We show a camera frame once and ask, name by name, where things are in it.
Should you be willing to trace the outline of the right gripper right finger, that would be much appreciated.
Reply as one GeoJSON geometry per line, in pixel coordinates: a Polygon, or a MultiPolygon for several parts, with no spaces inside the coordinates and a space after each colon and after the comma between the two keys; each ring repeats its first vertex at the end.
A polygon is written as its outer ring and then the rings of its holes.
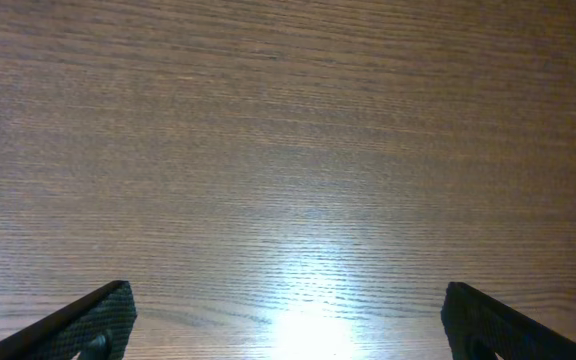
{"type": "Polygon", "coordinates": [[[454,360],[576,360],[576,342],[464,282],[448,284],[441,320],[454,360]]]}

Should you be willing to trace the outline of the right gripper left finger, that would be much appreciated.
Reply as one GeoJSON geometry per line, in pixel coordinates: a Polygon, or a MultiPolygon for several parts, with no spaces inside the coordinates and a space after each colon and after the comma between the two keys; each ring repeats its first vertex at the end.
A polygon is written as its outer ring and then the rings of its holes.
{"type": "Polygon", "coordinates": [[[136,319],[130,283],[114,280],[1,340],[0,360],[118,360],[136,319]]]}

